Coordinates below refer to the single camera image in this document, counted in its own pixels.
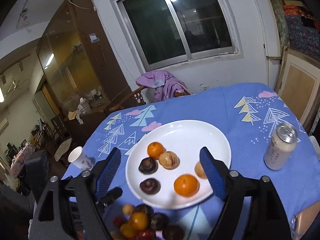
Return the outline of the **sliding glass window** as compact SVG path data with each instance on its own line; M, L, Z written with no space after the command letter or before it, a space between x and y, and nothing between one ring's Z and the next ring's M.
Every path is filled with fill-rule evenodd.
M145 71L242 54L227 0L111 0Z

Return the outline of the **tan round fruit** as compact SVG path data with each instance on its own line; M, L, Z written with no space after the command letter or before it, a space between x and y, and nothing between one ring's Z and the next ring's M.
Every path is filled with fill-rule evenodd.
M200 177L202 179L207 179L207 176L204 172L204 169L199 161L196 163L196 165L194 167L194 171L198 177Z

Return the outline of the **pale blotched fruit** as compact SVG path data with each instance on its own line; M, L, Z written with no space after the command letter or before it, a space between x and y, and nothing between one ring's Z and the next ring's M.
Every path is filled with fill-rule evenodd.
M111 231L110 234L114 240L125 240L126 239L119 231Z

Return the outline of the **white round plate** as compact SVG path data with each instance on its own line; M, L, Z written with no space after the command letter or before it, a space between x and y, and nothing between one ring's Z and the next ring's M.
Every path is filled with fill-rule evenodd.
M157 165L153 174L142 174L138 167L148 157L147 148L152 142L159 142L167 151L178 157L177 166L164 168ZM143 203L165 210L177 210L198 204L213 194L209 181L198 177L199 189L191 197L183 197L174 190L174 181L181 175L196 176L195 166L200 160L200 150L206 147L211 155L230 167L232 154L226 136L215 126L199 120L180 120L160 126L136 143L126 163L126 182L135 197ZM140 188L141 182L154 178L160 183L156 194L146 194Z

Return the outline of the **small tan longan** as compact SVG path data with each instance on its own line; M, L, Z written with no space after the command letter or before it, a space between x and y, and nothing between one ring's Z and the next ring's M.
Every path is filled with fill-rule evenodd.
M122 213L125 215L125 216L131 216L132 213L134 212L135 210L135 207L131 204L125 204L123 207L122 207Z

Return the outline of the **wooden chair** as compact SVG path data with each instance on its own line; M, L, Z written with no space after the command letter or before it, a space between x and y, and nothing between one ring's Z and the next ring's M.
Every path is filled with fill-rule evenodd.
M125 98L123 98L118 104L114 105L109 109L110 112L115 112L117 110L125 109L124 104L129 101L130 99L134 99L138 106L146 105L146 101L144 100L142 96L142 90L146 90L146 87L142 86L136 89L135 91L131 92ZM185 90L185 88L180 84L174 84L173 86L161 86L154 88L155 90L155 98L157 98L158 101L167 100L169 98L176 98L179 96L185 96L190 95L190 93Z

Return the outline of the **dark purple plum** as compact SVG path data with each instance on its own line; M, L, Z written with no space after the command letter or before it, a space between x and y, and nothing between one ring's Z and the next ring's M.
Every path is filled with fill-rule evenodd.
M153 213L150 215L150 229L153 231L162 231L169 224L169 218L164 213Z
M179 225L168 225L162 230L162 236L165 240L183 240L185 233Z

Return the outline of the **leaning picture frame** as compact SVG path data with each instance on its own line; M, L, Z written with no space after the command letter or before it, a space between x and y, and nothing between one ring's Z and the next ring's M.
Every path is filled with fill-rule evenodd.
M285 47L274 90L310 132L319 109L319 60Z

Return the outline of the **purple cloth on chair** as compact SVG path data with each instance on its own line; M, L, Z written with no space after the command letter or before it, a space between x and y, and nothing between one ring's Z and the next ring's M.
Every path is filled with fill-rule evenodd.
M153 70L142 74L136 84L154 89L155 102L165 101L180 95L190 95L183 81L166 70Z

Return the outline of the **wooden glass display cabinet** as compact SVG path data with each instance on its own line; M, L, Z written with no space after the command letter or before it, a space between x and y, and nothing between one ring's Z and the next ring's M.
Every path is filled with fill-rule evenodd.
M92 0L64 0L36 52L64 114L93 90L107 107L131 93Z

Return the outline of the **dark water chestnut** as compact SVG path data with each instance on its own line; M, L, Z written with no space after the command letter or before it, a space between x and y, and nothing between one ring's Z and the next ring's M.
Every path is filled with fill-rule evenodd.
M150 216L154 213L154 210L152 207L150 207L146 204L140 204L134 208L134 212L141 212L141 213L146 214L147 216Z
M140 183L140 189L148 195L157 194L161 189L161 184L154 178L149 178Z
M157 168L157 161L151 157L144 158L138 167L142 174L153 174L157 171Z

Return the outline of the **storage shelf with boxes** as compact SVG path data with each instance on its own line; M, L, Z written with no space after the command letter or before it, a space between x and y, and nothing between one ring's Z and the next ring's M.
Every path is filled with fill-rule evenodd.
M319 0L270 0L280 50L285 46L319 59Z

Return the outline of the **speckled tan fruit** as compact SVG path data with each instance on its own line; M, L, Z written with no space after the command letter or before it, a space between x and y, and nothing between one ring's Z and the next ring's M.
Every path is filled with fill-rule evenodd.
M159 156L158 161L164 168L172 169L178 165L178 156L172 151L165 151Z

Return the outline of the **large orange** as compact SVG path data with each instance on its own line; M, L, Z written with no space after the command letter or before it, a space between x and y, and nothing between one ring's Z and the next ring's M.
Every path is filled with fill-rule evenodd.
M174 181L174 190L182 197L195 195L199 187L199 181L191 174L183 174Z
M152 159L158 159L165 152L164 146L159 142L152 142L148 145L147 154Z

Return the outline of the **small red cherry tomato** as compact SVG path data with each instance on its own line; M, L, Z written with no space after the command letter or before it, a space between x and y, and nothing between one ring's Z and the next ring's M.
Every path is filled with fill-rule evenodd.
M126 218L121 216L116 216L113 218L112 223L116 228L120 228L123 224L127 222Z

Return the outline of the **white beverage can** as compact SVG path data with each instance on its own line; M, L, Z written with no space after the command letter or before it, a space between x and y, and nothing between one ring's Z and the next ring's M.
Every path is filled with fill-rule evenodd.
M297 142L298 132L296 128L287 122L279 124L274 129L264 154L265 165L274 171L281 170L296 148Z

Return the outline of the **orange yellow tomato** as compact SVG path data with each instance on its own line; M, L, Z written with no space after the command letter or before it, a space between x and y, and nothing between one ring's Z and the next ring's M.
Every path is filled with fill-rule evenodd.
M149 225L149 217L144 212L134 212L129 218L129 224L137 231L144 230Z

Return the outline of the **tan leather wallet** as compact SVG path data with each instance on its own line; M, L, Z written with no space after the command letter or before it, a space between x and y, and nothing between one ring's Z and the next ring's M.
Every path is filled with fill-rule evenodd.
M318 213L319 203L316 203L295 214L290 223L292 239L301 239L308 228L310 228Z

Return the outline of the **white paper cup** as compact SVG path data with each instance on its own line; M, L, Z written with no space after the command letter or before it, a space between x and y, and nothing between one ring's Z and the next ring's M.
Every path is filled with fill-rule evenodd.
M81 146L76 147L68 156L68 162L76 166L82 171L91 170L93 163L84 152Z

